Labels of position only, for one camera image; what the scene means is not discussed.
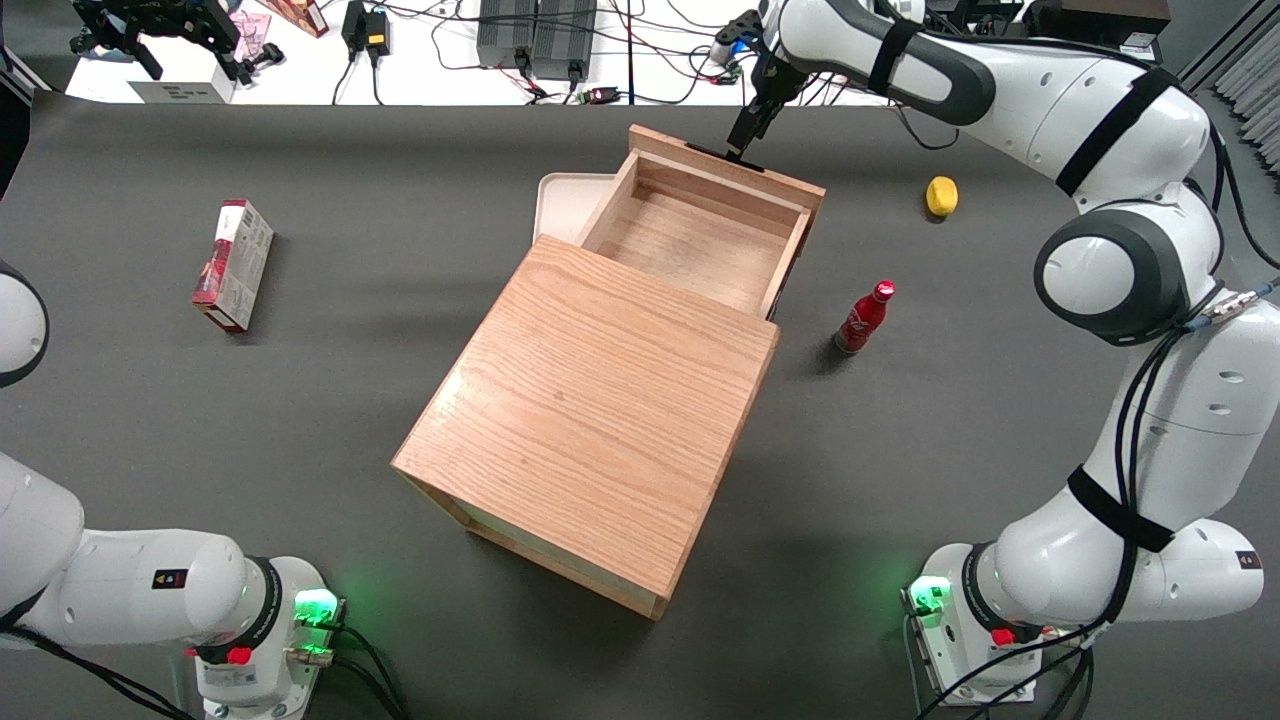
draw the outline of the yellow fruit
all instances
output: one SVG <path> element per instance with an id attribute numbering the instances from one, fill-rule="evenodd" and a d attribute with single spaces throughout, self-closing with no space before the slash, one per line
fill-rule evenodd
<path id="1" fill-rule="evenodd" d="M 956 188 L 956 181 L 945 176 L 933 178 L 929 183 L 929 190 L 924 193 L 924 201 L 929 206 L 929 213 L 940 218 L 946 218 L 951 213 L 955 213 L 956 205 L 960 204 L 960 191 Z"/>

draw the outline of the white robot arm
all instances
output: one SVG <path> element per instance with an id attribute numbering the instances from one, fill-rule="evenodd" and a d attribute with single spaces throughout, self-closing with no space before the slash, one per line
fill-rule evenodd
<path id="1" fill-rule="evenodd" d="M 45 304 L 0 261 L 0 387 L 45 355 Z M 297 557 L 246 556 L 193 530 L 84 529 L 74 495 L 0 452 L 0 648 L 182 643 L 205 711 L 301 717 L 338 600 Z"/>
<path id="2" fill-rule="evenodd" d="M 22 273 L 0 260 L 0 388 L 26 378 L 45 357 L 49 313 Z"/>
<path id="3" fill-rule="evenodd" d="M 1280 405 L 1280 310 L 1213 281 L 1221 229 L 1183 183 L 1212 128 L 1161 70 L 1056 41 L 937 37 L 873 5 L 765 0 L 763 20 L 726 28 L 718 42 L 746 36 L 760 54 L 726 156 L 740 160 L 813 73 L 833 72 L 1011 155 L 1082 213 L 1044 243 L 1033 279 L 1051 311 L 1130 356 L 1097 446 L 1044 506 L 996 542 L 942 547 L 906 593 L 932 680 L 960 689 L 942 702 L 1029 701 L 1046 626 L 1206 619 L 1261 596 L 1253 546 L 1206 518 L 1235 495 Z M 1229 302 L 1243 307 L 1230 322 L 1161 347 L 1199 307 Z M 1134 432 L 1130 464 L 1117 448 Z M 1010 653 L 1020 661 L 974 674 Z"/>

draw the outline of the white table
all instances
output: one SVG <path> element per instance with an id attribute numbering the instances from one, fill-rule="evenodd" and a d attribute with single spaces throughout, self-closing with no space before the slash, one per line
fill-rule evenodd
<path id="1" fill-rule="evenodd" d="M 625 12 L 626 0 L 616 0 Z M 691 20 L 707 26 L 722 26 L 728 23 L 742 10 L 754 8 L 756 0 L 671 0 Z M 379 65 L 379 95 L 387 105 L 522 105 L 530 100 L 530 95 L 517 87 L 500 70 L 495 69 L 465 69 L 451 70 L 440 64 L 440 58 L 451 67 L 468 67 L 477 64 L 475 50 L 476 23 L 445 19 L 452 15 L 458 0 L 448 0 L 438 4 L 434 0 L 398 0 L 393 4 L 402 8 L 430 9 L 431 15 L 416 19 L 401 18 L 388 14 L 390 22 L 390 47 L 392 54 L 381 59 Z M 479 0 L 461 0 L 458 14 L 463 18 L 475 18 L 479 13 Z M 292 26 L 284 18 L 273 17 L 268 29 L 268 41 L 276 44 L 284 53 L 287 60 L 278 67 L 266 67 L 260 70 L 253 85 L 239 87 L 232 96 L 233 105 L 329 105 L 333 97 L 334 86 L 342 77 L 347 67 L 347 50 L 343 45 L 339 31 L 346 13 L 346 0 L 334 0 L 324 9 L 324 17 L 329 22 L 329 32 L 324 37 L 315 38 L 306 32 Z M 374 8 L 372 3 L 366 6 Z M 600 0 L 600 10 L 596 13 L 596 31 L 600 33 L 595 38 L 595 55 L 591 60 L 591 72 L 588 82 L 580 90 L 599 86 L 616 86 L 627 90 L 627 33 L 623 27 L 623 18 L 620 18 L 608 0 Z M 256 0 L 244 0 L 243 10 L 250 13 L 268 13 Z M 632 31 L 640 41 L 653 44 L 662 49 L 690 51 L 699 45 L 710 41 L 714 29 L 692 28 L 681 19 L 667 0 L 632 0 L 632 10 L 644 15 L 634 22 Z M 705 35 L 689 35 L 672 29 L 658 28 L 646 24 L 652 20 L 663 26 L 689 28 Z M 435 41 L 439 44 L 439 56 L 433 44 L 431 35 L 435 32 Z M 173 63 L 191 61 L 204 50 L 173 38 L 157 38 L 148 41 L 148 46 L 156 55 L 161 65 L 170 67 Z M 673 69 L 668 60 L 678 68 Z M 737 86 L 716 86 L 705 81 L 696 82 L 681 74 L 691 76 L 689 61 L 685 56 L 667 54 L 666 58 L 654 50 L 643 46 L 639 41 L 634 47 L 635 61 L 635 92 L 658 100 L 680 100 L 686 94 L 685 101 L 690 105 L 741 105 L 744 96 L 750 97 L 751 88 L 749 78 L 744 77 Z M 750 72 L 750 65 L 744 63 Z M 708 72 L 713 72 L 710 65 Z M 128 81 L 148 79 L 146 72 L 137 64 L 108 63 L 101 60 L 81 60 L 67 87 L 67 94 L 87 100 L 104 102 L 141 102 Z M 567 82 L 539 82 L 539 85 L 552 94 L 563 94 L 568 88 Z M 803 96 L 803 100 L 813 97 L 814 92 L 823 91 L 820 85 Z M 836 96 L 836 91 L 827 94 L 829 101 Z M 547 100 L 544 102 L 558 102 L 562 97 Z M 813 101 L 814 105 L 823 101 L 819 95 Z M 645 100 L 636 100 L 637 104 L 649 104 Z M 882 105 L 883 99 L 869 95 L 846 91 L 838 101 L 840 105 Z M 343 82 L 339 95 L 339 105 L 372 105 L 375 104 L 372 92 L 372 73 L 369 58 L 365 54 L 358 56 L 356 67 L 349 77 Z"/>

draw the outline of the coca-cola bottle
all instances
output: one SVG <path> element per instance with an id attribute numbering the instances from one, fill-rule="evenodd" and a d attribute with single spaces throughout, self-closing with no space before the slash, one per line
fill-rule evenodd
<path id="1" fill-rule="evenodd" d="M 849 319 L 840 325 L 832 338 L 836 347 L 850 355 L 858 355 L 876 328 L 884 322 L 884 313 L 888 310 L 891 297 L 893 297 L 893 283 L 881 281 L 870 295 L 859 300 L 852 311 L 849 313 Z"/>

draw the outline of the red button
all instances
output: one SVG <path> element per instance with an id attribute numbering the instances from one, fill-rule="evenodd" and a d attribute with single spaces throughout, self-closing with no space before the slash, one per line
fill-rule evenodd
<path id="1" fill-rule="evenodd" d="M 233 647 L 227 651 L 227 662 L 229 665 L 248 665 L 251 655 L 253 651 L 247 647 Z"/>
<path id="2" fill-rule="evenodd" d="M 1016 638 L 1014 638 L 1014 632 L 1009 628 L 996 628 L 991 632 L 991 642 L 996 643 L 996 647 L 1014 644 Z"/>

